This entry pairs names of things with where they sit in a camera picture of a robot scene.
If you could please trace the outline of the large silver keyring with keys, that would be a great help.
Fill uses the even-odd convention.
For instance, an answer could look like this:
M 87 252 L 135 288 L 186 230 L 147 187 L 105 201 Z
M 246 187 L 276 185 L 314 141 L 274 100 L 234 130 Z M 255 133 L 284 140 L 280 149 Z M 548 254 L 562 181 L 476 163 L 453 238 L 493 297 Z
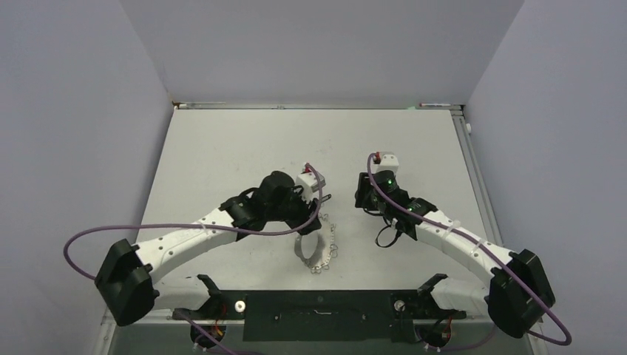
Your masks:
M 316 241 L 315 248 L 310 256 L 303 251 L 303 236 L 298 235 L 294 241 L 294 254 L 312 274 L 321 274 L 329 269 L 329 264 L 338 255 L 339 247 L 336 244 L 336 224 L 330 221 L 328 214 L 319 214 L 321 228 L 305 235 L 313 237 Z

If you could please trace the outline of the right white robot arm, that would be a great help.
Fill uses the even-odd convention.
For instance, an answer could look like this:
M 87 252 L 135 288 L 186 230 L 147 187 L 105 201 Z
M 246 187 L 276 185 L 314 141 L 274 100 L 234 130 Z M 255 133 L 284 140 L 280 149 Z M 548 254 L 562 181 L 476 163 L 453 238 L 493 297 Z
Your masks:
M 395 232 L 439 250 L 477 281 L 436 274 L 418 289 L 419 310 L 429 316 L 461 312 L 489 317 L 505 334 L 521 338 L 555 304 L 539 257 L 480 238 L 435 205 L 410 197 L 390 170 L 359 174 L 355 207 L 379 214 Z

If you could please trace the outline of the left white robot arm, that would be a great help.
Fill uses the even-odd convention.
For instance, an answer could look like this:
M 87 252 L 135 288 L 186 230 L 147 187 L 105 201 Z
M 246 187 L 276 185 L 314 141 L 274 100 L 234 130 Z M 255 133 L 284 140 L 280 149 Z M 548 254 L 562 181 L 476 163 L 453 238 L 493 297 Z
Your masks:
M 210 318 L 220 308 L 220 290 L 204 274 L 167 281 L 179 266 L 249 235 L 265 236 L 268 223 L 281 222 L 286 234 L 332 236 L 333 226 L 319 213 L 325 178 L 306 166 L 295 178 L 273 171 L 258 187 L 230 197 L 199 220 L 175 226 L 168 234 L 131 244 L 112 244 L 95 277 L 95 286 L 119 326 L 150 311 L 182 308 Z

